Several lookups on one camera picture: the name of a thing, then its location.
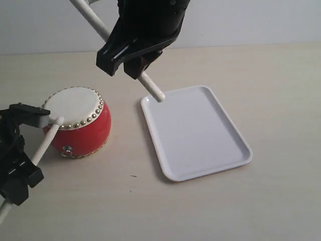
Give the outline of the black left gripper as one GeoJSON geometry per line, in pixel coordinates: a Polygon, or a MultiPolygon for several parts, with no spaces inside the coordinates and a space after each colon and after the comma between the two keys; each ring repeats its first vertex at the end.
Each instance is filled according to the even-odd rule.
{"type": "Polygon", "coordinates": [[[24,152],[25,139],[15,121],[1,120],[1,196],[20,206],[44,175],[24,152]]]}

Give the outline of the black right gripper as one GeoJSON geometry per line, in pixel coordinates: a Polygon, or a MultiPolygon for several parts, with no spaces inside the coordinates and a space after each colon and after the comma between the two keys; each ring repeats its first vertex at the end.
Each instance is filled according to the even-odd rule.
{"type": "Polygon", "coordinates": [[[114,76],[123,63],[124,72],[138,79],[163,49],[178,38],[189,3],[118,1],[118,20],[110,38],[97,52],[96,66],[114,76]]]}

